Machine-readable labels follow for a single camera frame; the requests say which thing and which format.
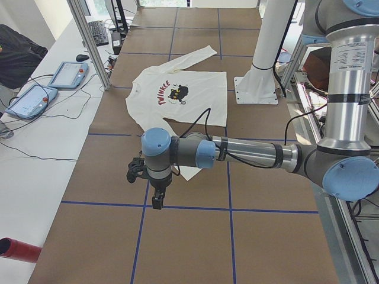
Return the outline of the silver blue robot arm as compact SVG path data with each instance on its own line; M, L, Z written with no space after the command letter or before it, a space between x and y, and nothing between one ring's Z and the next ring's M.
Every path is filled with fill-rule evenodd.
M315 146L282 146L190 132L177 137L151 128L142 135L140 167L155 190L152 207L163 207L173 166L208 169L225 160L285 169L344 201L373 193L378 188L378 166L370 159L364 132L377 37L377 1L307 1L303 41L331 45L323 138Z

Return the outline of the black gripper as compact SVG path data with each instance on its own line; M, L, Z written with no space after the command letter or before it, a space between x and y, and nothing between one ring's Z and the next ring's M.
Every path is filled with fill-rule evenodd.
M147 170L149 175L150 184L154 187L155 193L152 196L152 208L161 210L163 208L163 196L166 188L172 182L172 169L165 169L163 171Z

